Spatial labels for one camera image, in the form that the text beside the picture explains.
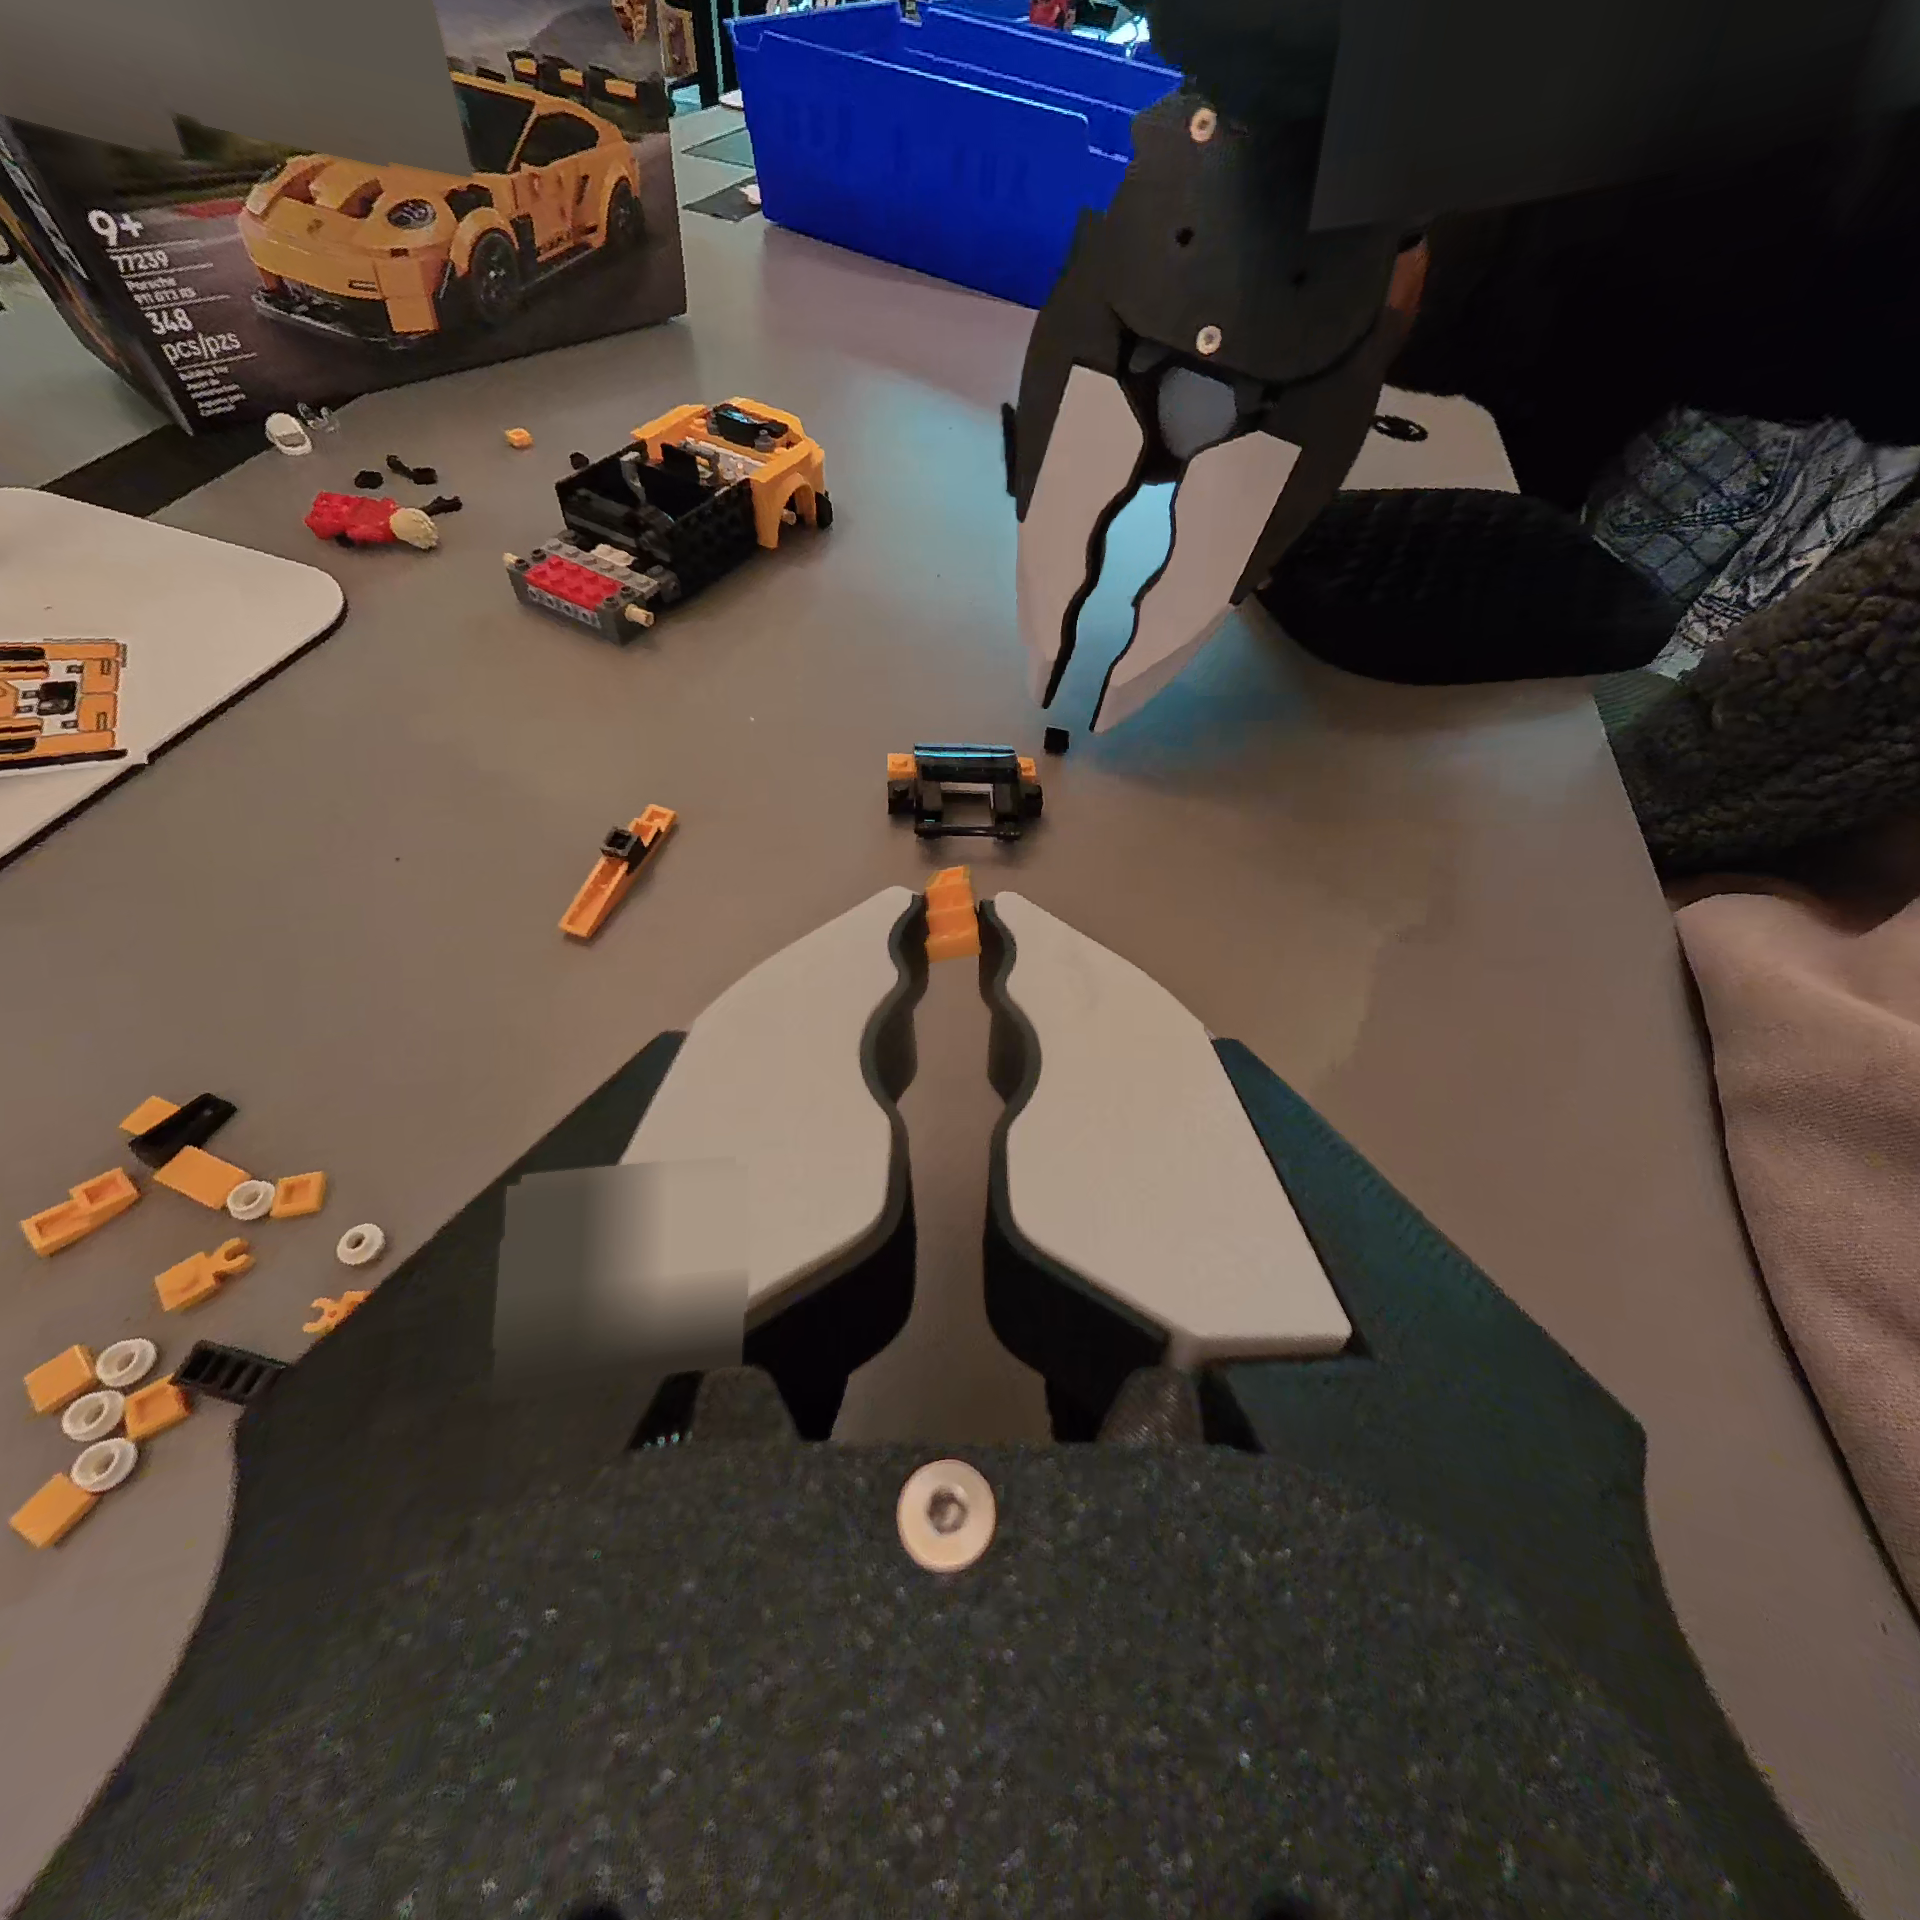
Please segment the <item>pile of small lego pieces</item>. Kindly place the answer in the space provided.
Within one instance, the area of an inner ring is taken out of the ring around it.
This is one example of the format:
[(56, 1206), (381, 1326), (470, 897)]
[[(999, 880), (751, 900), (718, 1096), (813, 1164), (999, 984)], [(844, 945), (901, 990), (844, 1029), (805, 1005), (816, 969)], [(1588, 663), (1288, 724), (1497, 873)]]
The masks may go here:
[[(216, 1214), (237, 1232), (167, 1264), (151, 1284), (154, 1310), (185, 1313), (215, 1303), (228, 1284), (255, 1269), (247, 1229), (320, 1216), (329, 1177), (320, 1168), (255, 1177), (210, 1149), (234, 1118), (234, 1105), (213, 1093), (188, 1101), (149, 1096), (118, 1119), (128, 1164), (72, 1184), (66, 1198), (17, 1224), (39, 1257), (60, 1257), (97, 1236), (146, 1193), (172, 1193)], [(109, 1494), (140, 1471), (149, 1441), (182, 1425), (201, 1403), (247, 1408), (282, 1373), (282, 1359), (207, 1336), (167, 1358), (141, 1333), (105, 1343), (68, 1342), (23, 1367), (17, 1391), (24, 1409), (55, 1424), (66, 1462), (7, 1520), (28, 1548), (60, 1548)]]

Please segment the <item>orange lego strip black clip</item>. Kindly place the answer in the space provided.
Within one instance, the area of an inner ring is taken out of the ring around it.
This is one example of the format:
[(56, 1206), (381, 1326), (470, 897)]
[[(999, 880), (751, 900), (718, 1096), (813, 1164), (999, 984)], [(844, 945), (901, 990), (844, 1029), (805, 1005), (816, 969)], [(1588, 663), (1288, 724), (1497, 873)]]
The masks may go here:
[(562, 936), (586, 944), (633, 892), (646, 861), (679, 823), (672, 807), (648, 805), (640, 816), (607, 829), (582, 886), (560, 917)]

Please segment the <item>lego set cardboard box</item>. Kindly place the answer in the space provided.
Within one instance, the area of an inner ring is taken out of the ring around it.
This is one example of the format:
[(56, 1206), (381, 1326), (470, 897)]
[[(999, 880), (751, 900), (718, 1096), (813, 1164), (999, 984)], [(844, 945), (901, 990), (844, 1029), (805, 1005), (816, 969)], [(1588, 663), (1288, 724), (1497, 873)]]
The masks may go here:
[(181, 121), (182, 152), (4, 121), (4, 229), (78, 340), (193, 433), (685, 313), (689, 11), (436, 4), (463, 165)]

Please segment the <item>black lego frame assembly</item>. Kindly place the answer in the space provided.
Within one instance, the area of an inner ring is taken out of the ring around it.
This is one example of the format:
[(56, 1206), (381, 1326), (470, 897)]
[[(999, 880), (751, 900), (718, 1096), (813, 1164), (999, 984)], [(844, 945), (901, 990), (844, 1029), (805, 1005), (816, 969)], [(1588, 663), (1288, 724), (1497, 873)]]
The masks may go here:
[(1044, 811), (1038, 764), (1010, 744), (918, 743), (884, 758), (889, 816), (920, 838), (986, 837), (1015, 843)]

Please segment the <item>blue plastic bin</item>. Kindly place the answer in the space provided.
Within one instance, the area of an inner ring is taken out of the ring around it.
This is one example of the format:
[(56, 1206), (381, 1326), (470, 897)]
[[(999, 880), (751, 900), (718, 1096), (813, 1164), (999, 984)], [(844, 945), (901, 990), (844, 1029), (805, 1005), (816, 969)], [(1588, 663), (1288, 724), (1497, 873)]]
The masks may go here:
[(1182, 81), (1146, 47), (967, 7), (726, 28), (769, 224), (1030, 309), (1112, 201), (1136, 117)]

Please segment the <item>wooden book stand white base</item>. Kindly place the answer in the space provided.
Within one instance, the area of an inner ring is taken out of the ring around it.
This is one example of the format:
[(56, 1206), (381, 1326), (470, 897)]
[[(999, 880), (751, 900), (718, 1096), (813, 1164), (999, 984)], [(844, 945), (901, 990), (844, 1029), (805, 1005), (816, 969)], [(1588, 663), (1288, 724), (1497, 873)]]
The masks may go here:
[(344, 621), (317, 567), (89, 508), (1, 491), (1, 639), (120, 639), (128, 758), (1, 777), (10, 861)]

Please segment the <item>person's dark fleece jacket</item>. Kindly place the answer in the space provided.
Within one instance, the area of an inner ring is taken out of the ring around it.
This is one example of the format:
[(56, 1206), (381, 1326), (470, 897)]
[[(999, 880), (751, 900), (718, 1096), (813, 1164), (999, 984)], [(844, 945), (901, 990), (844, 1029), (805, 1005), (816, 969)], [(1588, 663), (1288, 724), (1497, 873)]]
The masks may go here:
[(1830, 877), (1888, 849), (1914, 871), (1917, 508), (1714, 639), (1616, 736), (1652, 871)]

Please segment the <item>red lego minifigure piece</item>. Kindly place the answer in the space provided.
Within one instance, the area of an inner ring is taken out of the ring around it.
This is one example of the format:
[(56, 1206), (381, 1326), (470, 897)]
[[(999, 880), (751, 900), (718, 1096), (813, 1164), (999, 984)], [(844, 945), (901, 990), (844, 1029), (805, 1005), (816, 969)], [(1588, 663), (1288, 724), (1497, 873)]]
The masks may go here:
[(441, 543), (438, 526), (428, 512), (401, 508), (386, 495), (317, 491), (304, 513), (304, 528), (316, 540), (344, 545), (397, 543), (430, 552)]

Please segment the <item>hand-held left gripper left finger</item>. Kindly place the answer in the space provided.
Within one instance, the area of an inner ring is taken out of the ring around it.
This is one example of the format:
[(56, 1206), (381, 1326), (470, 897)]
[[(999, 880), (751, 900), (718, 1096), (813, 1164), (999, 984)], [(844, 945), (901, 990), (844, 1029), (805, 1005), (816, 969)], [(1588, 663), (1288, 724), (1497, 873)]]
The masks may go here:
[(918, 1235), (901, 1094), (918, 1064), (920, 897), (880, 889), (766, 957), (679, 1035), (620, 1166), (720, 1166), (737, 1359), (801, 1432), (905, 1327)]

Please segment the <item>person's pink shirt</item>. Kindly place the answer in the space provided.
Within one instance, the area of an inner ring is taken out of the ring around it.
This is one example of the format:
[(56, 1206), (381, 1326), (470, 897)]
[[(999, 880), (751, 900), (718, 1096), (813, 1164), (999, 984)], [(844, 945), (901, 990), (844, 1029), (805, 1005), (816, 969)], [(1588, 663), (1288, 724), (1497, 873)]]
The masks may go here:
[(1672, 923), (1759, 1278), (1917, 1603), (1917, 908), (1703, 880)]

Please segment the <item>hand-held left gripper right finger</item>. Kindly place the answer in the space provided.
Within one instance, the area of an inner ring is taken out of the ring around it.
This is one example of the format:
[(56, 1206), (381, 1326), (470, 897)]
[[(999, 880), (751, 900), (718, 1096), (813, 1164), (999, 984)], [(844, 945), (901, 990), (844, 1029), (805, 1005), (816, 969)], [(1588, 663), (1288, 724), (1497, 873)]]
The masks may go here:
[(1054, 1430), (1090, 1438), (1142, 1369), (1341, 1355), (1353, 1321), (1201, 1019), (1020, 894), (977, 918), (983, 1303)]

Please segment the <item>partly built lego car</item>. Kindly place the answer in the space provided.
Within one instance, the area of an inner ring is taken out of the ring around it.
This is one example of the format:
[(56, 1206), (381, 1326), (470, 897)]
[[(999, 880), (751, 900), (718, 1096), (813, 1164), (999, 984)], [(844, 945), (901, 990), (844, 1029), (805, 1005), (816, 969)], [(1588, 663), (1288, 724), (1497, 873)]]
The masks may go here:
[(791, 528), (831, 526), (824, 451), (761, 400), (687, 401), (622, 447), (575, 452), (556, 485), (560, 529), (503, 567), (516, 604), (629, 644)]

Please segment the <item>person's plaid cloth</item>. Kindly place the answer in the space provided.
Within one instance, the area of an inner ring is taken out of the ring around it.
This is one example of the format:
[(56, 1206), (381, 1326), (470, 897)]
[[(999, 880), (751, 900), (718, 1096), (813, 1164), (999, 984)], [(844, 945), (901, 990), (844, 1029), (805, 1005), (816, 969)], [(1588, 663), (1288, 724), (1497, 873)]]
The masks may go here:
[(1676, 606), (1648, 670), (1681, 681), (1721, 636), (1877, 533), (1914, 478), (1914, 445), (1863, 440), (1845, 421), (1676, 406), (1601, 468), (1581, 521)]

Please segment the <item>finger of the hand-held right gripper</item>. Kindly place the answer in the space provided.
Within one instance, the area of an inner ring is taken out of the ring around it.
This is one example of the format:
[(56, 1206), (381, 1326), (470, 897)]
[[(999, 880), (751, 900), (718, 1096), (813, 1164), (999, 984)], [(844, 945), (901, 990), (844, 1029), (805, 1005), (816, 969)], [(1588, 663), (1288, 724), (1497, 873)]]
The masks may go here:
[[(1125, 376), (1072, 367), (1016, 529), (1015, 601), (1033, 697), (1050, 707), (1077, 621), (1104, 564), (1105, 535), (1160, 444), (1167, 365)], [(1177, 533), (1136, 595), (1133, 628), (1110, 663), (1100, 709), (1142, 709), (1186, 655), (1186, 564)]]
[(1199, 447), (1169, 494), (1167, 552), (1136, 595), (1133, 627), (1094, 702), (1092, 734), (1133, 718), (1229, 616), (1240, 574), (1302, 452), (1274, 436)]

